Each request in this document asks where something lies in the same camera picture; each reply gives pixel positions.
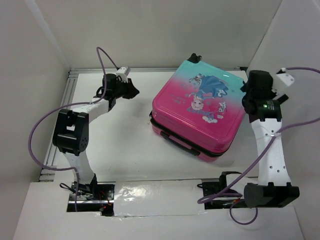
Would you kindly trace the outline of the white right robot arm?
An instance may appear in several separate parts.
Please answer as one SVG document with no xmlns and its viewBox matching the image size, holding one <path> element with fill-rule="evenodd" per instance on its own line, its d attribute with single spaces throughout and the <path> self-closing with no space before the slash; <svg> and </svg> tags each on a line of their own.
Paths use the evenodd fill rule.
<svg viewBox="0 0 320 240">
<path fill-rule="evenodd" d="M 244 187 L 249 208 L 283 208 L 300 196 L 287 172 L 281 133 L 281 104 L 287 95 L 276 97 L 274 79 L 264 70 L 251 70 L 241 90 L 242 105 L 248 114 L 258 152 L 258 181 Z"/>
</svg>

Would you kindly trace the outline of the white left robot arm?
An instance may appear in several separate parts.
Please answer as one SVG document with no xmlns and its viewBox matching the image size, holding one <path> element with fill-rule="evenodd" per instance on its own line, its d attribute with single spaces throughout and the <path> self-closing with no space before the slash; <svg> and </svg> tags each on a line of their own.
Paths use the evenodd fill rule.
<svg viewBox="0 0 320 240">
<path fill-rule="evenodd" d="M 69 165 L 75 168 L 74 190 L 80 191 L 88 200 L 94 199 L 99 193 L 97 177 L 86 153 L 89 124 L 111 111 L 117 99 L 133 99 L 139 93 L 128 75 L 118 70 L 104 75 L 102 86 L 91 102 L 74 109 L 63 108 L 58 112 L 52 143 L 66 157 Z"/>
</svg>

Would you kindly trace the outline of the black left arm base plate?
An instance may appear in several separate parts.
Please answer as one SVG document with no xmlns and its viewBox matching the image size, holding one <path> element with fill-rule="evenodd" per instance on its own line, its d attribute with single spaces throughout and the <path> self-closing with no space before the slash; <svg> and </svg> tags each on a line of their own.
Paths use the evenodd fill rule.
<svg viewBox="0 0 320 240">
<path fill-rule="evenodd" d="M 68 186 L 65 183 L 60 183 L 59 187 L 69 191 L 66 209 L 68 213 L 76 212 L 75 199 L 77 199 L 77 212 L 99 212 L 104 217 L 114 216 L 114 183 L 98 184 L 93 193 L 79 188 L 77 197 L 75 184 Z"/>
</svg>

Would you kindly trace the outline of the pink hard-shell suitcase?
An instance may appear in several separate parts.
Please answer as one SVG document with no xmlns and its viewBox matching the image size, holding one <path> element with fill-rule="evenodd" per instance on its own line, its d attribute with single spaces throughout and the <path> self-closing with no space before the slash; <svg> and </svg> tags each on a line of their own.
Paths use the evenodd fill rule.
<svg viewBox="0 0 320 240">
<path fill-rule="evenodd" d="M 245 116 L 243 83 L 192 53 L 153 99 L 153 131 L 203 161 L 215 161 L 230 148 Z"/>
</svg>

